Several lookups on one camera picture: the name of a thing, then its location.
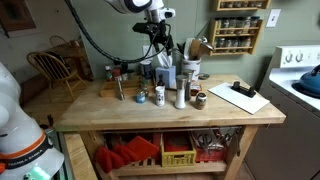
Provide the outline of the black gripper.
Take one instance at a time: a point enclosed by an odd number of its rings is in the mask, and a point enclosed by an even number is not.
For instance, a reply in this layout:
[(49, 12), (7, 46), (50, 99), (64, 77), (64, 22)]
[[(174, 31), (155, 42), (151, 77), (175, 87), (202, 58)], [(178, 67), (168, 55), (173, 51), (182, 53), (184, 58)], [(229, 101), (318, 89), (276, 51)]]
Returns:
[(157, 52), (160, 51), (159, 45), (162, 45), (166, 49), (168, 56), (172, 54), (174, 44), (171, 36), (171, 26), (164, 20), (162, 20), (160, 23), (136, 23), (133, 26), (133, 31), (147, 34), (150, 38), (151, 44), (154, 46)]

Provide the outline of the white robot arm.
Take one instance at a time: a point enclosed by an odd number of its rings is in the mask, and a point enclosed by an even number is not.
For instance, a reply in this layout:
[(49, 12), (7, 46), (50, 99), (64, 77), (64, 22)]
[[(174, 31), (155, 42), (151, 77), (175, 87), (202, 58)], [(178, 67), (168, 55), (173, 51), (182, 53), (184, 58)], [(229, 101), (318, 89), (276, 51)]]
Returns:
[[(160, 23), (162, 15), (153, 15), (164, 10), (163, 0), (105, 0), (120, 13), (150, 14), (150, 23)], [(91, 39), (79, 19), (70, 0), (65, 0), (80, 30), (98, 52), (114, 61), (117, 59), (103, 51)], [(51, 180), (64, 165), (65, 156), (55, 148), (36, 119), (20, 105), (21, 87), (16, 79), (1, 64), (0, 67), (0, 180)]]

